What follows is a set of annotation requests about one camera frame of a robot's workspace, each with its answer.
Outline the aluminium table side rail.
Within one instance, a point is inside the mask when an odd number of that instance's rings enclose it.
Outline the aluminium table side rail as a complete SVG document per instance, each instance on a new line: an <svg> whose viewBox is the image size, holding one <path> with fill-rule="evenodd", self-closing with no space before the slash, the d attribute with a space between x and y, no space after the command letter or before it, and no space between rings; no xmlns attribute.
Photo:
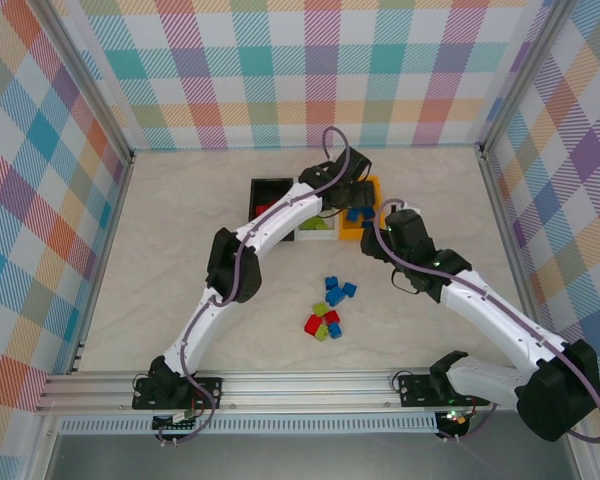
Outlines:
<svg viewBox="0 0 600 480"><path fill-rule="evenodd" d="M513 228L508 223L505 203L501 199L495 175L487 156L479 148L476 149L475 154L519 297L519 309L537 322L539 320L537 302L525 275L517 239ZM596 463L592 446L571 435L565 435L562 439L567 442L573 457L571 470L577 474L580 480L600 480L600 469Z"/></svg>
<svg viewBox="0 0 600 480"><path fill-rule="evenodd" d="M136 152L134 150L131 150L129 153L129 158L126 160L126 164L123 170L119 194L116 199L116 203L114 205L112 213L110 215L107 235L103 243L101 256L96 265L95 276L93 279L88 301L85 306L85 311L77 325L76 336L71 343L70 355L68 356L65 368L63 369L64 375L70 375L74 373L77 370L77 364L79 363L82 357L81 351L86 344L89 329L97 306L98 297L102 288L102 283L104 280L104 275L106 273L107 264L111 255L111 250L114 244L116 231L124 208L124 203L132 178L136 158Z"/></svg>

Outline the black plastic bin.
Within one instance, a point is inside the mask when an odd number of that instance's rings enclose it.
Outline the black plastic bin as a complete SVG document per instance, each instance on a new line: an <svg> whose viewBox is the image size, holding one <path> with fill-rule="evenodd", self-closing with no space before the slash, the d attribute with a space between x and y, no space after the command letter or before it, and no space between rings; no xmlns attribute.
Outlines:
<svg viewBox="0 0 600 480"><path fill-rule="evenodd" d="M252 221L255 218L255 206L280 200L293 186L294 180L291 177L283 178L254 178L250 184L249 198L249 217Z"/></svg>

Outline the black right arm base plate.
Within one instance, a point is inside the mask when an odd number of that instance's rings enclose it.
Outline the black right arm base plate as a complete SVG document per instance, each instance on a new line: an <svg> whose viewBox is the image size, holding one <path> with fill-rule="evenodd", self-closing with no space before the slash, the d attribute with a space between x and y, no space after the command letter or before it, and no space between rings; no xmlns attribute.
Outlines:
<svg viewBox="0 0 600 480"><path fill-rule="evenodd" d="M401 375L397 388L402 407L473 407L487 406L488 400L461 395L450 387L439 387L431 375Z"/></svg>

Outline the orange plastic bin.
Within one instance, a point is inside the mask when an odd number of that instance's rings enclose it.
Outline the orange plastic bin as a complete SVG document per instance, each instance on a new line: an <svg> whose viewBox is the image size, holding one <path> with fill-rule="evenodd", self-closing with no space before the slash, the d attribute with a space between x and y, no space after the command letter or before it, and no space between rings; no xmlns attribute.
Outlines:
<svg viewBox="0 0 600 480"><path fill-rule="evenodd" d="M375 215L378 213L380 204L382 203L382 191L379 179L377 176L370 176L362 191L355 197L355 205L348 209L357 209L361 212L364 207L373 207ZM352 223L346 220L347 210L342 210L337 216L339 224L339 239L359 241L362 238L364 230L372 225L372 222L365 222L362 213L357 222Z"/></svg>

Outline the white plastic bin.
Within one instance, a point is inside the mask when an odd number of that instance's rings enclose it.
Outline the white plastic bin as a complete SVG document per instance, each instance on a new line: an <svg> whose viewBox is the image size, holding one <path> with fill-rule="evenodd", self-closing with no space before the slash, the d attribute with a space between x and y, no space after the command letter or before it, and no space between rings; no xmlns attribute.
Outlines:
<svg viewBox="0 0 600 480"><path fill-rule="evenodd" d="M289 211L294 226L296 241L332 241L338 239L338 220L333 213L334 209L328 210L329 206L324 193L315 195L314 187L304 184L300 185L299 178L294 179L292 192L289 197L294 200ZM312 218L321 217L331 226L330 230L300 230L300 225Z"/></svg>

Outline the small circuit board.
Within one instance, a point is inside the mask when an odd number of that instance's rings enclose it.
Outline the small circuit board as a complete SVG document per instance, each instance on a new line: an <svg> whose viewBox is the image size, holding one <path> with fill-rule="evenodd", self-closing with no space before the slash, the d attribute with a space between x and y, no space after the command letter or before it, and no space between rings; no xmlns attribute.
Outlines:
<svg viewBox="0 0 600 480"><path fill-rule="evenodd" d="M184 431L193 430L198 416L192 410L175 414L157 415L152 418L153 430Z"/></svg>
<svg viewBox="0 0 600 480"><path fill-rule="evenodd" d="M473 416L472 410L448 410L436 414L438 427L467 424Z"/></svg>

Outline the aluminium mounting rail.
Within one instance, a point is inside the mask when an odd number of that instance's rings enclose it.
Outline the aluminium mounting rail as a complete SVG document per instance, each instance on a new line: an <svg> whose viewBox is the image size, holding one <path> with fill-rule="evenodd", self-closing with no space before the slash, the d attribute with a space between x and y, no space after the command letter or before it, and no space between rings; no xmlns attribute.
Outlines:
<svg viewBox="0 0 600 480"><path fill-rule="evenodd" d="M218 401L218 414L237 413L379 413L411 411L479 411L486 401L472 395L456 400L413 396L411 386L424 384L423 370L222 372L198 375ZM152 413L195 407L208 414L209 401L190 392L172 403L159 397L148 377L133 372L77 372L46 380L34 412L39 415Z"/></svg>

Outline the aluminium frame post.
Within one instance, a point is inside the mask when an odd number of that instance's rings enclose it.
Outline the aluminium frame post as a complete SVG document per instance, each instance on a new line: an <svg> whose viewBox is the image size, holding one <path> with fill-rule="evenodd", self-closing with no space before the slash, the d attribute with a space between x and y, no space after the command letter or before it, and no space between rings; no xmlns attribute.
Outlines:
<svg viewBox="0 0 600 480"><path fill-rule="evenodd" d="M80 92L100 121L116 152L127 165L133 163L134 151L126 140L114 114L85 63L80 50L69 35L51 0L26 0L28 6L49 35Z"/></svg>
<svg viewBox="0 0 600 480"><path fill-rule="evenodd" d="M529 0L516 22L501 66L488 89L480 125L471 134L479 155L502 136L578 0Z"/></svg>

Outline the grey metal plate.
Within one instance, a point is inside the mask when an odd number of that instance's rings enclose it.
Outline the grey metal plate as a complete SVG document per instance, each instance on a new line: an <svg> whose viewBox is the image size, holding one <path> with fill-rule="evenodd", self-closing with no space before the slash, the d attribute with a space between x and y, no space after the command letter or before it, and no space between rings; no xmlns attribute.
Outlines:
<svg viewBox="0 0 600 480"><path fill-rule="evenodd" d="M150 435L55 437L30 480L600 480L586 448L533 437L509 413L474 436L208 434L179 447Z"/></svg>

